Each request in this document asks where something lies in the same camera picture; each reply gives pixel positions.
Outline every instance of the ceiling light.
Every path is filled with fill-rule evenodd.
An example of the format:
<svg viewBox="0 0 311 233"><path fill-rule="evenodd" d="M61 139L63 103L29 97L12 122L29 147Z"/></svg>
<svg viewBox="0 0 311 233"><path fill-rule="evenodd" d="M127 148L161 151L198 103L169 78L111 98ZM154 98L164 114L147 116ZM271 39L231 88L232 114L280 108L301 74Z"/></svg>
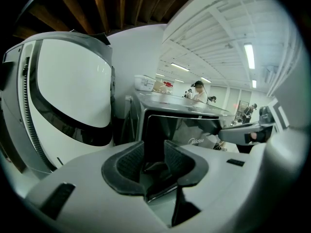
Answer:
<svg viewBox="0 0 311 233"><path fill-rule="evenodd" d="M212 83L212 81L209 81L209 80L206 79L206 78L201 77L201 79L205 80L206 82Z"/></svg>
<svg viewBox="0 0 311 233"><path fill-rule="evenodd" d="M248 67L250 69L255 69L253 45L252 44L245 44L244 48L245 48L246 55L247 55Z"/></svg>
<svg viewBox="0 0 311 233"><path fill-rule="evenodd" d="M181 66L179 66L179 65L176 65L176 64L174 64L174 63L171 63L171 65L174 66L174 67L178 67L178 68L180 68L180 69L183 69L184 71L187 71L187 72L190 71L189 69L184 68L184 67L181 67Z"/></svg>

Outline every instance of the red object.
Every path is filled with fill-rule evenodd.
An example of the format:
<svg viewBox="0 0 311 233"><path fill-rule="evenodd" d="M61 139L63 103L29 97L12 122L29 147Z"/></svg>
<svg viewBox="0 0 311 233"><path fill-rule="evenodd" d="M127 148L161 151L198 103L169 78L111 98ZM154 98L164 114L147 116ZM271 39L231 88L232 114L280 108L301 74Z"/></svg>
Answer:
<svg viewBox="0 0 311 233"><path fill-rule="evenodd" d="M172 85L170 82L165 82L165 81L164 81L164 84L165 84L167 87L173 87L173 85Z"/></svg>

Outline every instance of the white ceiling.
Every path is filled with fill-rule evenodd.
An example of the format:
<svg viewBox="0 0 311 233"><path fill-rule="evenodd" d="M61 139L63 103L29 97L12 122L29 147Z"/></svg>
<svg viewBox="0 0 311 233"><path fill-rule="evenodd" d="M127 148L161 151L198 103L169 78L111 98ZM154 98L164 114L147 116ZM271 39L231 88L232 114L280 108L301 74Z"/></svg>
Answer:
<svg viewBox="0 0 311 233"><path fill-rule="evenodd" d="M168 79L191 83L203 76L214 85L246 89L254 79L256 90L268 92L295 62L299 36L275 0L215 0L192 13L162 44L157 72ZM255 70L248 67L245 43L253 45Z"/></svg>

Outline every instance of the black cap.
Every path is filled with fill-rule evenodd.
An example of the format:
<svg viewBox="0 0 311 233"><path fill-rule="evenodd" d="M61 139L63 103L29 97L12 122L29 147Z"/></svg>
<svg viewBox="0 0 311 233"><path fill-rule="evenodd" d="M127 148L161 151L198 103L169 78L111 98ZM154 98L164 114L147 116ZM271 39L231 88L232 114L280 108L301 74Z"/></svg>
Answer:
<svg viewBox="0 0 311 233"><path fill-rule="evenodd" d="M200 85L203 85L204 86L204 83L200 80L198 80L197 82L194 83L194 86L196 86L197 84L200 84Z"/></svg>

